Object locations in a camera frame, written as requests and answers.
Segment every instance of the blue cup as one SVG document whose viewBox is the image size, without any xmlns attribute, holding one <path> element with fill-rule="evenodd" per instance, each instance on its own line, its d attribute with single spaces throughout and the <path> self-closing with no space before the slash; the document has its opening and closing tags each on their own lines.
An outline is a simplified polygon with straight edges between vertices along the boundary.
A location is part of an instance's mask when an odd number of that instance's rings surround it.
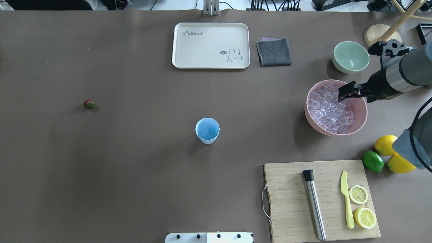
<svg viewBox="0 0 432 243">
<path fill-rule="evenodd" d="M 201 141 L 205 144 L 212 144 L 217 135 L 219 135 L 219 124 L 213 118 L 203 118 L 201 119 L 196 127 L 195 132 Z"/>
</svg>

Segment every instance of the wooden stick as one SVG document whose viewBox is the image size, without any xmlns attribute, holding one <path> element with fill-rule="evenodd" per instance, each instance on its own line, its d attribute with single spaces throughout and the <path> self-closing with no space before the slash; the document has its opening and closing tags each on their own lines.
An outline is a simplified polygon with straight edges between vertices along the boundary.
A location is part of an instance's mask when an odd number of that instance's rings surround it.
<svg viewBox="0 0 432 243">
<path fill-rule="evenodd" d="M 396 6 L 396 8 L 397 8 L 397 10 L 399 10 L 399 12 L 401 12 L 401 13 L 405 12 L 405 10 L 399 5 L 399 3 L 396 0 L 391 0 L 391 3 L 393 3 Z M 410 18 L 432 22 L 431 18 L 426 18 L 426 17 L 420 17 L 420 16 L 412 15 Z"/>
<path fill-rule="evenodd" d="M 386 42 L 387 39 L 393 34 L 395 33 L 395 31 L 403 24 L 405 23 L 405 21 L 407 19 L 409 19 L 413 13 L 415 13 L 424 3 L 426 2 L 426 0 L 419 0 L 419 1 L 415 1 L 411 7 L 409 7 L 403 14 L 402 16 L 396 21 L 396 23 L 394 23 L 390 29 L 388 29 L 382 36 L 381 36 L 381 41 Z"/>
</svg>

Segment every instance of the yellow lemon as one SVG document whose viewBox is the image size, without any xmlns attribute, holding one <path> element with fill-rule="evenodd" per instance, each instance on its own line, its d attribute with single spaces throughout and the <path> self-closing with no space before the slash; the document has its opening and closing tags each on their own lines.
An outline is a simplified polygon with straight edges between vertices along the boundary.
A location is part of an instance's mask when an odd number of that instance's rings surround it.
<svg viewBox="0 0 432 243">
<path fill-rule="evenodd" d="M 397 139 L 394 135 L 385 135 L 375 141 L 374 147 L 380 155 L 393 155 L 395 151 L 392 148 L 393 142 Z"/>
<path fill-rule="evenodd" d="M 416 167 L 404 159 L 398 153 L 395 153 L 390 159 L 388 159 L 387 168 L 396 173 L 406 173 L 415 169 Z"/>
<path fill-rule="evenodd" d="M 377 217 L 369 208 L 358 208 L 354 211 L 354 219 L 365 229 L 372 229 L 377 224 Z"/>
<path fill-rule="evenodd" d="M 353 185 L 349 189 L 349 198 L 357 204 L 364 204 L 368 200 L 368 192 L 361 185 Z"/>
</svg>

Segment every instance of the gray cloth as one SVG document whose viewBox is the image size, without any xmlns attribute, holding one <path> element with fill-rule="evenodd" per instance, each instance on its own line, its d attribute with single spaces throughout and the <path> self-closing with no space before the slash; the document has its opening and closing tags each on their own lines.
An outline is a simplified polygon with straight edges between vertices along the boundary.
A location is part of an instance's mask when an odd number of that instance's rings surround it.
<svg viewBox="0 0 432 243">
<path fill-rule="evenodd" d="M 262 38 L 256 43 L 261 66 L 291 65 L 291 55 L 289 54 L 289 44 L 286 37 L 282 39 Z"/>
</svg>

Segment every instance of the pink bowl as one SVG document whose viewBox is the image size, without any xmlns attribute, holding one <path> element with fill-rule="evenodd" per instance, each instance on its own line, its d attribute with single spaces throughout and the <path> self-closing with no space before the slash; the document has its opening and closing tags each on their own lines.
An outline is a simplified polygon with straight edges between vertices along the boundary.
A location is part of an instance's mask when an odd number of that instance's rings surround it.
<svg viewBox="0 0 432 243">
<path fill-rule="evenodd" d="M 327 130 L 325 130 L 324 128 L 320 127 L 318 125 L 318 123 L 316 123 L 312 117 L 311 114 L 309 113 L 309 109 L 308 109 L 308 97 L 309 94 L 312 91 L 316 91 L 318 89 L 323 89 L 325 86 L 329 85 L 329 84 L 333 84 L 335 88 L 339 88 L 343 85 L 345 85 L 346 83 L 340 80 L 334 80 L 334 79 L 328 79 L 328 80 L 324 80 L 321 81 L 317 84 L 315 84 L 311 90 L 308 92 L 308 95 L 306 96 L 306 102 L 305 102 L 305 115 L 306 115 L 306 119 L 308 120 L 309 124 L 318 132 L 327 135 L 327 136 L 346 136 L 346 135 L 350 135 L 353 134 L 355 132 L 357 132 L 358 130 L 360 130 L 364 124 L 366 123 L 366 118 L 368 117 L 368 107 L 366 106 L 366 101 L 363 98 L 351 98 L 353 100 L 353 104 L 352 104 L 352 111 L 354 113 L 354 121 L 355 123 L 352 124 L 347 133 L 346 134 L 338 134 L 338 133 L 333 133 L 333 132 L 329 132 Z"/>
</svg>

